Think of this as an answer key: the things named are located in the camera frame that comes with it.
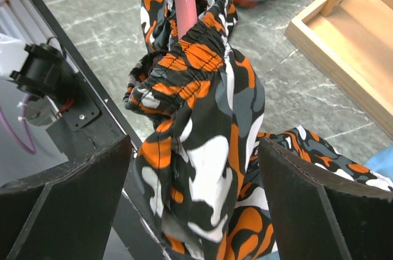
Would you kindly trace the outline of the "camouflage patterned shorts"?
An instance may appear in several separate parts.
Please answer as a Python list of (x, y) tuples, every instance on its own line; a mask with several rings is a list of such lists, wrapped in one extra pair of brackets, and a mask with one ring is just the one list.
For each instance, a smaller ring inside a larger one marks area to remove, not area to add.
[(279, 257), (257, 149), (265, 91), (228, 41), (233, 1), (199, 0), (180, 36), (174, 0), (142, 0), (147, 54), (123, 99), (154, 127), (134, 164), (154, 234), (189, 259)]

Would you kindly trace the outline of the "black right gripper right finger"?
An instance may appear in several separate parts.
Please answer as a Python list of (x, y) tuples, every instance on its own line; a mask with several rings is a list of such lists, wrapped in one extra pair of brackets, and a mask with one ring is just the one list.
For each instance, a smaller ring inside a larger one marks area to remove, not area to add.
[(281, 259), (392, 259), (392, 193), (335, 175), (268, 138), (259, 165)]

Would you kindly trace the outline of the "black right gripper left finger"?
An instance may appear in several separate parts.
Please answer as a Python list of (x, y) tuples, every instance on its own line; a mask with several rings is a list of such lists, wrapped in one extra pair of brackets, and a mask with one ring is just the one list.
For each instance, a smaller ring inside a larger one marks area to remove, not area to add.
[(1, 186), (1, 259), (102, 259), (131, 152), (123, 136)]

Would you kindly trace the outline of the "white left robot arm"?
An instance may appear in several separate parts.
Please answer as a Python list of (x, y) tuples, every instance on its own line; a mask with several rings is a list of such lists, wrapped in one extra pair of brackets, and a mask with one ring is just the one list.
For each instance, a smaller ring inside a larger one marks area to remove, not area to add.
[(1, 34), (1, 79), (13, 82), (17, 89), (36, 98), (49, 97), (64, 103), (78, 90), (74, 71), (67, 62), (66, 51), (47, 42), (27, 44)]

